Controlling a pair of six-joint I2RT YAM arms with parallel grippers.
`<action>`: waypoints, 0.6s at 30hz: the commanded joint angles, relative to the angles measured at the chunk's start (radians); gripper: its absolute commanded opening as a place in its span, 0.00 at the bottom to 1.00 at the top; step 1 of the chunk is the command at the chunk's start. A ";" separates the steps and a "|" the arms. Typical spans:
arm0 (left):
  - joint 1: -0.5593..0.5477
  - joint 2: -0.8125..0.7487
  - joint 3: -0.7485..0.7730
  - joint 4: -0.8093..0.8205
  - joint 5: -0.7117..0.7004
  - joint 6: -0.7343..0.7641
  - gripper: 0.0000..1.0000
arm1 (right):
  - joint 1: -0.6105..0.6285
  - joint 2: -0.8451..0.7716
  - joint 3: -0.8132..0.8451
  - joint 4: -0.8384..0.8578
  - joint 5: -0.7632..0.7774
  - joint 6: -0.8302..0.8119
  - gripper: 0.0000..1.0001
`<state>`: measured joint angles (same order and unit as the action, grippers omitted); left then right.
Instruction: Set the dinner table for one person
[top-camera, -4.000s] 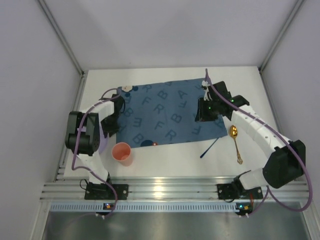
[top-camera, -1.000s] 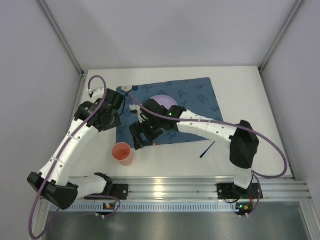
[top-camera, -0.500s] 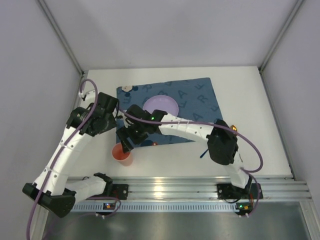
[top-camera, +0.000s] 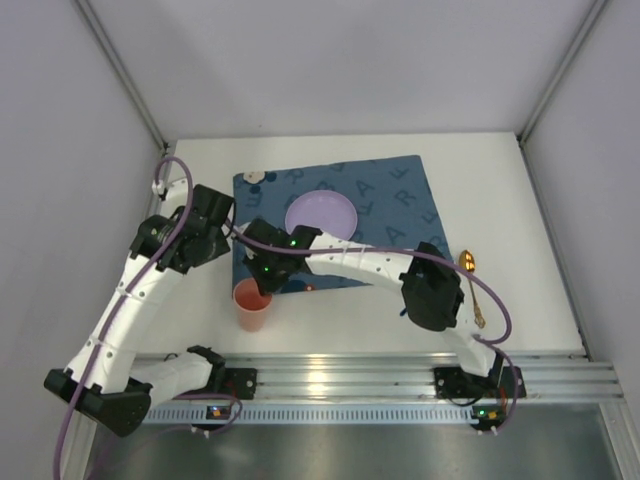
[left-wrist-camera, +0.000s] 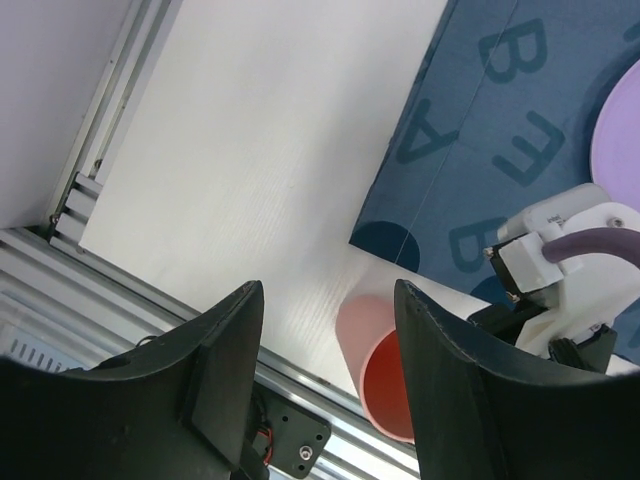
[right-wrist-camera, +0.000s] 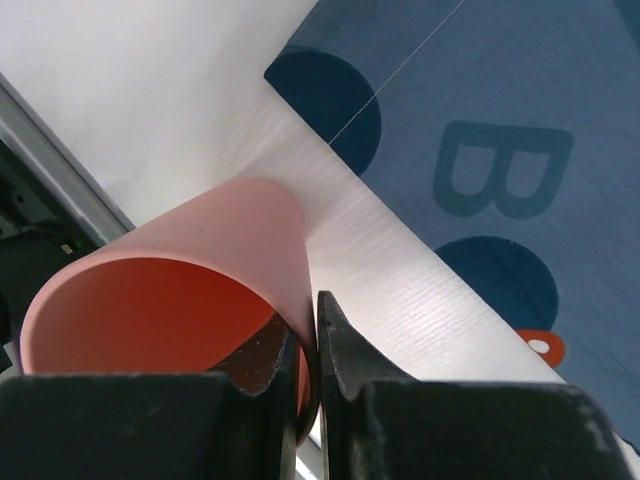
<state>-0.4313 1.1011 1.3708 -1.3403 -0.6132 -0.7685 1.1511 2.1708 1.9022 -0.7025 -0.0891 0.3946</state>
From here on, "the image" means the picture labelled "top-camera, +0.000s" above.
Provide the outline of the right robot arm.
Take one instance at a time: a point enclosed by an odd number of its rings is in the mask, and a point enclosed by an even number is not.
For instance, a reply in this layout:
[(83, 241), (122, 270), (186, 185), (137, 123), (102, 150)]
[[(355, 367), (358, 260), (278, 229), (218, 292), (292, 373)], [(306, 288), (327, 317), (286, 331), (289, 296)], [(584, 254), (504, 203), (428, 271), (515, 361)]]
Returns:
[(474, 400), (501, 391), (512, 399), (524, 397), (521, 372), (499, 347), (511, 335), (512, 322), (505, 322), (501, 337), (484, 338), (473, 307), (465, 303), (461, 280), (467, 278), (491, 298), (496, 293), (434, 245), (374, 247), (311, 226), (287, 232), (263, 219), (247, 224), (237, 239), (246, 248), (243, 263), (262, 293), (274, 293), (291, 277), (305, 273), (354, 280), (398, 294), (408, 319), (439, 335), (457, 357), (457, 366), (436, 370), (438, 397)]

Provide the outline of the orange plastic cup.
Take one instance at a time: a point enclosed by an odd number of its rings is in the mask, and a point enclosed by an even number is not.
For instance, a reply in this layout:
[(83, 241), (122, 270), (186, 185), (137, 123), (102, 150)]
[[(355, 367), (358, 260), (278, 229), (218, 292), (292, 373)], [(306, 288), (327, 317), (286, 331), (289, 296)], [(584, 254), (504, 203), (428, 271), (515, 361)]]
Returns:
[(250, 333), (261, 330), (273, 296), (263, 295), (257, 282), (253, 278), (248, 278), (234, 287), (232, 298), (240, 328)]

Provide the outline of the purple plastic plate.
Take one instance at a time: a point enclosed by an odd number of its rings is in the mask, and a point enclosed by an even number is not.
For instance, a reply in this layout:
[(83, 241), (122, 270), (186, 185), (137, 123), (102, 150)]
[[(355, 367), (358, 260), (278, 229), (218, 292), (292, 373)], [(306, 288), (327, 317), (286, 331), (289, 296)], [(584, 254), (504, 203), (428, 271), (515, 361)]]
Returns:
[(332, 190), (313, 190), (291, 203), (284, 225), (288, 233), (303, 225), (349, 240), (357, 229), (358, 214), (346, 196)]

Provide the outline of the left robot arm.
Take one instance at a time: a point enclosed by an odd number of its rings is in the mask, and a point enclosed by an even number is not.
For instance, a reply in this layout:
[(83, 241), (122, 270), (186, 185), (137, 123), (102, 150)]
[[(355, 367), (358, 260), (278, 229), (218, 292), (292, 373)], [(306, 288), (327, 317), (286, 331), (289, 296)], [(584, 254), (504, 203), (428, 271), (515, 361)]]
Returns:
[(138, 228), (119, 284), (80, 352), (52, 369), (44, 387), (119, 437), (133, 433), (148, 411), (185, 393), (218, 393), (225, 360), (192, 346), (154, 366), (133, 367), (164, 299), (188, 271), (229, 253), (222, 231), (232, 197), (196, 185), (170, 217), (153, 215)]

